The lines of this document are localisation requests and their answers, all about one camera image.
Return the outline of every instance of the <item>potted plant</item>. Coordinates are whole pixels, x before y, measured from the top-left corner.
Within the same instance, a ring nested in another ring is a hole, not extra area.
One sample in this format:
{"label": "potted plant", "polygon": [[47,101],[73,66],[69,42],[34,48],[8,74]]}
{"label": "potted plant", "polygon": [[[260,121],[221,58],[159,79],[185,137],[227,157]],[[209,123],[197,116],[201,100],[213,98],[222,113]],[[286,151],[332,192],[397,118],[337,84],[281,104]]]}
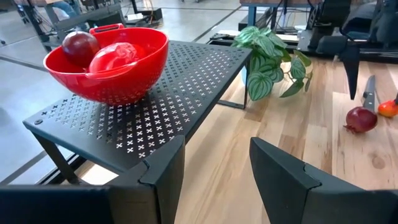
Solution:
{"label": "potted plant", "polygon": [[[288,97],[298,93],[303,87],[305,91],[311,84],[312,71],[306,71],[311,60],[298,50],[291,57],[286,51],[287,44],[275,35],[270,28],[258,29],[251,26],[243,29],[236,36],[232,47],[252,49],[248,74],[248,92],[253,101],[260,100],[271,93],[275,83],[289,77],[293,84],[280,96]],[[290,70],[284,72],[280,65],[290,62]]]}

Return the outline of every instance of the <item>bowl handle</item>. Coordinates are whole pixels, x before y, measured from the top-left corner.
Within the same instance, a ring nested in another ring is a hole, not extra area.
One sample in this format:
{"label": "bowl handle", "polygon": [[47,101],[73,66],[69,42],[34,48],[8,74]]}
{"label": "bowl handle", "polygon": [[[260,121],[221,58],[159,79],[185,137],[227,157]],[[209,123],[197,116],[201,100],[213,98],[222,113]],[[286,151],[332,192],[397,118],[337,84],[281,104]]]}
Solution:
{"label": "bowl handle", "polygon": [[127,72],[132,70],[136,65],[137,62],[133,62],[128,65],[124,65],[122,67],[114,68],[103,72],[95,72],[95,73],[88,72],[86,73],[86,77],[92,80],[105,80],[108,78],[115,78],[126,74]]}
{"label": "bowl handle", "polygon": [[111,25],[106,25],[106,26],[101,26],[97,28],[91,28],[90,29],[90,34],[95,34],[99,32],[104,32],[108,30],[114,30],[114,29],[123,29],[124,25],[119,23],[119,24],[111,24]]}

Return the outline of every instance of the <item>orange tomato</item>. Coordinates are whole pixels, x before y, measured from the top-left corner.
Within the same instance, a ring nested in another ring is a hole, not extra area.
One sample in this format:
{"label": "orange tomato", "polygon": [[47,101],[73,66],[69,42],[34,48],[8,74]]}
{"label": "orange tomato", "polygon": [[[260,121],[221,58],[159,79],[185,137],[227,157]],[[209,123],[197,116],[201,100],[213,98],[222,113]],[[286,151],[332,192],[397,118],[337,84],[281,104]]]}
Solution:
{"label": "orange tomato", "polygon": [[389,100],[379,105],[377,109],[380,115],[392,118],[398,114],[398,105],[396,105],[394,100]]}

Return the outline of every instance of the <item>tomato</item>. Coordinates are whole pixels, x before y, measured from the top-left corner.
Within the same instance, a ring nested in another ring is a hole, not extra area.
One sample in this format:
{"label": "tomato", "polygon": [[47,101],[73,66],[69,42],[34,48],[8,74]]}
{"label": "tomato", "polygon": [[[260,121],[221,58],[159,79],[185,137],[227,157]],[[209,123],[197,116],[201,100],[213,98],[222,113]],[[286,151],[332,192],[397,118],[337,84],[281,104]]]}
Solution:
{"label": "tomato", "polygon": [[99,50],[90,63],[92,73],[118,68],[145,57],[145,51],[138,45],[115,43]]}
{"label": "tomato", "polygon": [[398,105],[396,105],[394,100],[389,100],[380,104],[377,110],[380,115],[392,118],[398,113]]}

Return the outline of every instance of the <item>red bowl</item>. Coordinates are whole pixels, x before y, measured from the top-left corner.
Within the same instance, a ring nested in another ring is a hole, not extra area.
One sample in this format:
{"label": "red bowl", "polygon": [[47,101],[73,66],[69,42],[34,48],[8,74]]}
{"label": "red bowl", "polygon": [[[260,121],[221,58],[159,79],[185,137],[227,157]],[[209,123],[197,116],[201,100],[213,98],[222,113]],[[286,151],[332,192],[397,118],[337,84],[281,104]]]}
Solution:
{"label": "red bowl", "polygon": [[84,68],[70,63],[62,48],[57,47],[44,58],[44,67],[70,91],[89,100],[122,105],[144,97],[165,67],[169,47],[167,36],[155,29],[124,28],[122,24],[91,29],[90,33],[101,47],[128,42],[142,47],[147,56],[122,67],[87,73]]}

